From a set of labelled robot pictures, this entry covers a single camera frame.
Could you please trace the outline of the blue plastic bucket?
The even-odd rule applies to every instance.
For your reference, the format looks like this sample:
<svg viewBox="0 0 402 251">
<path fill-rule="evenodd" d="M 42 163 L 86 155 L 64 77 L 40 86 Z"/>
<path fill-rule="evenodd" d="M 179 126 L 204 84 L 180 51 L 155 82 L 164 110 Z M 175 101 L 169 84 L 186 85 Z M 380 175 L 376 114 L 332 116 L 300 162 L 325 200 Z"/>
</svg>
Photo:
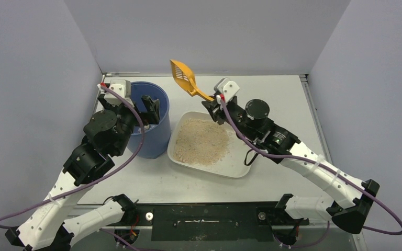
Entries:
<svg viewBox="0 0 402 251">
<path fill-rule="evenodd" d="M 164 89 L 157 84 L 142 81 L 132 82 L 131 99 L 140 112 L 146 112 L 146 107 L 141 100 L 144 95 L 160 101 L 160 123 L 150 125 L 149 129 L 145 131 L 143 146 L 137 156 L 155 159 L 167 150 L 171 137 L 170 100 Z"/>
</svg>

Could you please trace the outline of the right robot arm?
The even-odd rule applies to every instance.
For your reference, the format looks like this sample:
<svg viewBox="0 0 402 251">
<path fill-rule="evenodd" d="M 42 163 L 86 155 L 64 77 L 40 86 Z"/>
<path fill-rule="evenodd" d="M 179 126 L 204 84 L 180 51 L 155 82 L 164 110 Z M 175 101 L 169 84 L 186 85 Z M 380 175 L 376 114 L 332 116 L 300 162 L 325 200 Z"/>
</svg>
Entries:
<svg viewBox="0 0 402 251">
<path fill-rule="evenodd" d="M 348 233 L 361 232 L 379 190 L 377 182 L 362 181 L 332 166 L 268 118 L 270 108 L 263 100 L 253 99 L 242 108 L 234 97 L 226 104 L 228 114 L 215 100 L 202 101 L 202 105 L 214 122 L 231 125 L 259 154 L 274 155 L 273 162 L 297 172 L 326 193 L 321 197 L 283 195 L 277 207 L 290 218 L 331 221 Z"/>
</svg>

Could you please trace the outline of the yellow slotted litter scoop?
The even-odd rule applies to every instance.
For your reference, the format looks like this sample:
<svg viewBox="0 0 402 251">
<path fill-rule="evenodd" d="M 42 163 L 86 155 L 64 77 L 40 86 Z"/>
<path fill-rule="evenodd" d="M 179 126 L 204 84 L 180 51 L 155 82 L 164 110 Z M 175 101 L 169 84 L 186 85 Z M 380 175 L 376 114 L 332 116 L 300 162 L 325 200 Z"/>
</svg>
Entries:
<svg viewBox="0 0 402 251">
<path fill-rule="evenodd" d="M 191 97 L 199 96 L 205 101 L 214 100 L 212 97 L 208 96 L 197 87 L 195 75 L 185 63 L 171 59 L 170 66 L 174 81 Z"/>
</svg>

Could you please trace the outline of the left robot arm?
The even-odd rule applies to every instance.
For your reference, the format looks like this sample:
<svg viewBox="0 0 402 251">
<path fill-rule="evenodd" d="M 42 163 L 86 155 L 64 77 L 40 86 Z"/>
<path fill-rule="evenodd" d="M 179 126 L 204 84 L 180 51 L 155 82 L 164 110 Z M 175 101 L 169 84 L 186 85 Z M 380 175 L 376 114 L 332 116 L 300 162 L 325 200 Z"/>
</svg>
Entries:
<svg viewBox="0 0 402 251">
<path fill-rule="evenodd" d="M 139 111 L 125 95 L 99 96 L 103 110 L 84 127 L 85 136 L 65 161 L 58 179 L 44 201 L 35 206 L 23 224 L 9 227 L 5 236 L 23 250 L 70 250 L 82 238 L 118 222 L 135 223 L 138 211 L 126 195 L 112 196 L 103 206 L 75 218 L 72 209 L 95 184 L 112 173 L 113 157 L 121 156 L 135 127 L 143 129 L 160 121 L 160 101 L 141 97 Z"/>
</svg>

